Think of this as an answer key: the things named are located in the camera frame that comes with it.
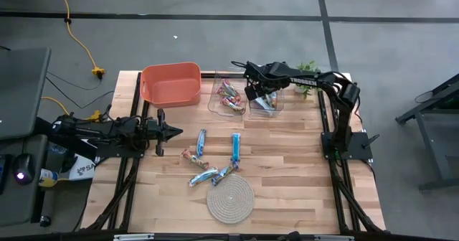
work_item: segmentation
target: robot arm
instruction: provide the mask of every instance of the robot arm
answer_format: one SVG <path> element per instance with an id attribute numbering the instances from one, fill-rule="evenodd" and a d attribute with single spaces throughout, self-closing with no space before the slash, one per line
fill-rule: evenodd
<path id="1" fill-rule="evenodd" d="M 245 65 L 238 62 L 233 64 L 245 68 L 244 77 L 247 79 L 245 93 L 248 100 L 286 88 L 291 83 L 322 89 L 330 99 L 330 103 L 334 104 L 339 111 L 338 125 L 333 131 L 331 143 L 339 152 L 347 151 L 351 138 L 349 121 L 360 93 L 356 83 L 352 83 L 337 72 L 301 72 L 290 68 L 284 62 L 263 66 L 253 62 L 247 62 Z"/>
<path id="2" fill-rule="evenodd" d="M 70 136 L 87 139 L 98 147 L 97 156 L 136 157 L 150 146 L 150 140 L 157 140 L 156 154 L 163 156 L 161 143 L 179 135 L 183 130 L 168 126 L 164 112 L 158 109 L 158 119 L 131 116 L 105 122 L 82 120 L 62 115 L 53 123 L 52 133 L 56 136 Z"/>

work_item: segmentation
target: orange plastic bin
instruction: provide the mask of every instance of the orange plastic bin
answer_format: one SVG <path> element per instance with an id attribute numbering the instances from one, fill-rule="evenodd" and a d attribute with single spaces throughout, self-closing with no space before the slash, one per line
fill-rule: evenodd
<path id="1" fill-rule="evenodd" d="M 197 104 L 201 69 L 194 62 L 150 65 L 142 71 L 141 96 L 157 108 Z"/>

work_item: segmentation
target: yellow plug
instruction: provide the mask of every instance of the yellow plug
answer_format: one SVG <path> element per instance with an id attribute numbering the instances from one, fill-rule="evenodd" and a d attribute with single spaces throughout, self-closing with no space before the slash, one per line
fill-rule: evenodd
<path id="1" fill-rule="evenodd" d="M 92 72 L 94 75 L 96 75 L 99 78 L 99 80 L 102 80 L 102 75 L 105 74 L 105 69 L 94 66 L 94 69 L 92 70 Z"/>
<path id="2" fill-rule="evenodd" d="M 86 118 L 85 120 L 94 121 L 94 122 L 100 122 L 100 115 L 101 115 L 100 111 L 96 110 L 92 116 Z"/>

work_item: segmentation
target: concrete floor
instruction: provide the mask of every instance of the concrete floor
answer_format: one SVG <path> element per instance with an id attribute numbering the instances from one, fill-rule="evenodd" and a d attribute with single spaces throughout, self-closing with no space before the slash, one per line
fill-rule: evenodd
<path id="1" fill-rule="evenodd" d="M 134 14 L 229 14 L 320 16 L 318 0 L 68 0 L 73 12 Z M 458 0 L 326 0 L 329 16 L 458 17 Z M 2 11 L 65 11 L 62 0 L 0 0 Z M 108 72 L 102 85 L 84 91 L 55 82 L 79 104 L 112 90 L 119 70 L 193 61 L 203 70 L 230 60 L 291 65 L 317 61 L 330 70 L 321 22 L 73 19 L 72 30 Z M 374 169 L 387 229 L 404 235 L 459 239 L 459 188 L 419 193 L 418 184 L 437 178 L 416 123 L 394 118 L 415 106 L 414 97 L 458 72 L 459 24 L 331 23 L 339 70 L 361 87 L 364 127 L 381 137 L 372 144 Z M 0 45 L 52 48 L 49 71 L 87 88 L 84 50 L 67 35 L 62 19 L 0 18 Z M 80 110 L 46 83 L 44 95 L 86 117 L 105 109 L 111 95 Z M 42 102 L 39 115 L 51 121 L 62 111 Z M 50 228 L 8 227 L 0 235 L 70 231 L 77 223 L 89 183 L 66 183 L 56 191 Z"/>

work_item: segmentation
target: candy bar wrapper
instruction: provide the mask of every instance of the candy bar wrapper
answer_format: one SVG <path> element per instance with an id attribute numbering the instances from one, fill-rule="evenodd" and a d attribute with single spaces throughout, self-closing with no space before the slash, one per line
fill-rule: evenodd
<path id="1" fill-rule="evenodd" d="M 222 98 L 222 100 L 220 101 L 223 105 L 226 105 L 227 107 L 230 107 L 231 109 L 233 109 L 235 112 L 237 113 L 244 113 L 244 108 L 238 106 L 238 105 L 235 105 L 233 103 L 231 103 L 230 100 L 228 100 L 228 98 Z"/>
<path id="2" fill-rule="evenodd" d="M 255 99 L 255 102 L 263 108 L 263 110 L 269 115 L 269 116 L 273 116 L 273 108 L 271 108 L 271 106 L 269 106 L 266 101 L 262 98 L 262 97 L 259 97 L 259 98 L 256 98 Z"/>
<path id="3" fill-rule="evenodd" d="M 271 100 L 271 95 L 265 94 L 265 100 L 266 103 L 272 108 L 273 107 L 273 101 Z"/>
<path id="4" fill-rule="evenodd" d="M 241 96 L 240 95 L 237 95 L 237 96 L 231 96 L 230 94 L 228 94 L 223 87 L 220 87 L 218 90 L 217 90 L 217 93 L 222 96 L 223 98 L 226 97 L 229 99 L 229 101 L 231 101 L 231 103 L 235 104 L 235 105 L 239 105 L 240 101 L 241 101 Z"/>
<path id="5" fill-rule="evenodd" d="M 198 158 L 202 156 L 202 152 L 204 151 L 205 141 L 206 141 L 206 130 L 201 129 L 201 131 L 199 132 L 199 136 L 198 136 L 198 143 L 196 145 L 196 155 L 198 156 Z"/>
<path id="6" fill-rule="evenodd" d="M 193 177 L 192 179 L 190 179 L 189 181 L 189 186 L 190 187 L 193 187 L 203 181 L 206 181 L 207 179 L 213 177 L 214 175 L 218 174 L 218 168 L 211 168 L 207 171 L 204 171 L 202 173 L 200 173 L 199 175 Z"/>
<path id="7" fill-rule="evenodd" d="M 189 150 L 185 148 L 185 150 L 181 153 L 181 156 L 188 159 L 190 163 L 197 165 L 198 167 L 202 168 L 203 170 L 207 170 L 209 168 L 209 162 L 204 162 L 196 156 L 192 156 L 189 153 Z"/>
<path id="8" fill-rule="evenodd" d="M 232 139 L 232 157 L 231 161 L 239 162 L 240 158 L 240 145 L 241 145 L 241 134 L 240 133 L 233 133 L 231 135 Z"/>
<path id="9" fill-rule="evenodd" d="M 235 87 L 233 87 L 233 85 L 231 85 L 229 80 L 223 79 L 222 87 L 224 88 L 225 92 L 228 93 L 230 96 L 232 96 L 232 97 L 240 96 L 239 93 L 236 91 Z"/>
<path id="10" fill-rule="evenodd" d="M 223 178 L 225 178 L 226 176 L 228 176 L 229 174 L 231 174 L 234 170 L 237 170 L 238 167 L 237 167 L 237 164 L 230 164 L 229 166 L 225 167 L 223 170 L 221 170 L 216 176 L 214 176 L 212 178 L 212 184 L 214 186 L 218 185 L 218 183 L 221 182 L 221 180 L 223 180 Z"/>
<path id="11" fill-rule="evenodd" d="M 271 107 L 276 109 L 278 106 L 278 94 L 276 92 L 273 92 L 270 94 L 270 97 L 271 97 Z"/>

